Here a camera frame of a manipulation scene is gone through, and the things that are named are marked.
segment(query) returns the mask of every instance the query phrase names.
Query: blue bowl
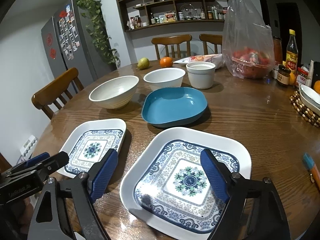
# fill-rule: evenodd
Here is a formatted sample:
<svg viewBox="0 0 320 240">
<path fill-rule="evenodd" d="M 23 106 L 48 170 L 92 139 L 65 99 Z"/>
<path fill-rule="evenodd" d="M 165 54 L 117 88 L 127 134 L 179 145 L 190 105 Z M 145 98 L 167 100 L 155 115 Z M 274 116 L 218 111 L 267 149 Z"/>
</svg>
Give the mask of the blue bowl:
<svg viewBox="0 0 320 240">
<path fill-rule="evenodd" d="M 197 89 L 161 88 L 147 96 L 141 116 L 156 127 L 181 126 L 199 119 L 207 105 L 204 94 Z"/>
</svg>

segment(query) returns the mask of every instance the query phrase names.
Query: round dining table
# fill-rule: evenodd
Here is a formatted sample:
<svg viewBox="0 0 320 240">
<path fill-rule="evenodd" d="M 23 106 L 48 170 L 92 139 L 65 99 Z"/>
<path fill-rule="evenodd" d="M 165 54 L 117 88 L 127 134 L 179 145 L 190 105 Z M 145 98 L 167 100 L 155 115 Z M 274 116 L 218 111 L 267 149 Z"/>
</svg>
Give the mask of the round dining table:
<svg viewBox="0 0 320 240">
<path fill-rule="evenodd" d="M 186 70 L 179 64 L 173 67 Z M 123 176 L 155 135 L 163 130 L 146 123 L 141 117 L 143 103 L 151 92 L 143 77 L 159 68 L 157 60 L 151 61 L 150 67 L 144 70 L 137 69 L 137 64 L 121 67 L 80 91 L 54 115 L 34 152 L 35 155 L 43 152 L 56 154 L 71 132 L 87 121 L 120 118 L 126 122 L 127 130 L 118 165 L 106 193 L 94 204 L 112 240 L 172 239 L 131 215 L 119 196 Z M 135 75 L 140 79 L 132 100 L 126 106 L 108 110 L 89 100 L 89 94 L 95 87 L 126 75 Z M 187 71 L 182 86 L 190 87 Z M 252 160 L 251 179 L 272 179 L 287 215 L 291 239 L 296 239 L 308 228 L 320 209 L 319 190 L 310 181 L 310 174 L 302 161 L 303 153 L 308 152 L 320 165 L 320 129 L 302 120 L 293 109 L 289 97 L 294 89 L 279 86 L 272 77 L 241 79 L 232 76 L 223 67 L 215 71 L 212 88 L 201 91 L 208 101 L 208 108 L 199 120 L 188 127 L 232 138 L 246 147 Z M 58 180 L 66 179 L 57 172 L 53 176 Z M 73 203 L 71 200 L 67 203 L 74 230 L 80 231 Z"/>
</svg>

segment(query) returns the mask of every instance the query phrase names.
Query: pothos plant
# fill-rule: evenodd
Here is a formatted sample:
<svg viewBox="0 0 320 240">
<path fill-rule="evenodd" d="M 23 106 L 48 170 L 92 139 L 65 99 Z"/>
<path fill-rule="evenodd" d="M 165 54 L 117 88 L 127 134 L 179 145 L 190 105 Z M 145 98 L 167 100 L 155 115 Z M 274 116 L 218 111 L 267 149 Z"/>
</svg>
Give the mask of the pothos plant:
<svg viewBox="0 0 320 240">
<path fill-rule="evenodd" d="M 116 49 L 111 49 L 109 37 L 101 12 L 101 0 L 76 0 L 79 8 L 83 9 L 81 15 L 89 18 L 92 25 L 86 25 L 86 30 L 92 37 L 92 43 L 95 45 L 102 59 L 109 63 L 116 63 L 119 58 L 114 55 Z"/>
</svg>

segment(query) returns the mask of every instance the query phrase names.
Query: jar lid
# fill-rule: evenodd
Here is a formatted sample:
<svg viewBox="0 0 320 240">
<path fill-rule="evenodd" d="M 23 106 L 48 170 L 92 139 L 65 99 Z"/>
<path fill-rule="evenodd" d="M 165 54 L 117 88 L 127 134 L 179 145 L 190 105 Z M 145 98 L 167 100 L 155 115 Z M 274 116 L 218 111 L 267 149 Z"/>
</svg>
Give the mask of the jar lid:
<svg viewBox="0 0 320 240">
<path fill-rule="evenodd" d="M 284 65 L 279 65 L 279 70 L 282 70 L 285 73 L 290 73 L 291 70 L 286 68 Z"/>
<path fill-rule="evenodd" d="M 300 67 L 298 67 L 298 71 L 299 71 L 300 73 L 306 75 L 306 76 L 308 76 L 308 74 L 309 74 L 307 71 L 303 70 L 303 69 L 300 68 Z"/>
</svg>

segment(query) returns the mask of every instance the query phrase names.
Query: blue gripper pad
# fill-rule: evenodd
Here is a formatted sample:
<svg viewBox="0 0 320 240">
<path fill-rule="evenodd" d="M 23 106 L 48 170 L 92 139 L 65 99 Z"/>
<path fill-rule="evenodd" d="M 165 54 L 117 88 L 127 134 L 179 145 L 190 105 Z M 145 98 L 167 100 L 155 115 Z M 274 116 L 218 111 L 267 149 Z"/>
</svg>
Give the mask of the blue gripper pad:
<svg viewBox="0 0 320 240">
<path fill-rule="evenodd" d="M 227 193 L 227 184 L 225 180 L 223 179 L 220 172 L 217 170 L 216 165 L 213 163 L 211 158 L 208 156 L 206 151 L 202 151 L 200 154 L 200 162 L 201 166 L 207 175 L 207 178 L 210 182 L 210 185 L 212 187 L 212 190 L 215 194 L 215 196 L 219 199 L 221 199 L 224 203 L 226 203 L 229 200 L 229 195 Z"/>
<path fill-rule="evenodd" d="M 116 150 L 113 150 L 107 161 L 97 173 L 97 176 L 92 181 L 92 190 L 90 194 L 91 203 L 94 203 L 98 198 L 102 197 L 117 164 L 118 153 Z"/>
<path fill-rule="evenodd" d="M 34 165 L 36 165 L 37 163 L 40 163 L 42 162 L 43 160 L 47 159 L 50 157 L 50 154 L 47 153 L 47 152 L 44 152 L 44 153 L 41 153 L 40 155 L 36 156 L 36 157 L 33 157 L 32 159 L 30 160 L 27 160 L 26 163 L 24 164 L 24 167 L 27 169 L 27 168 L 30 168 Z"/>
</svg>

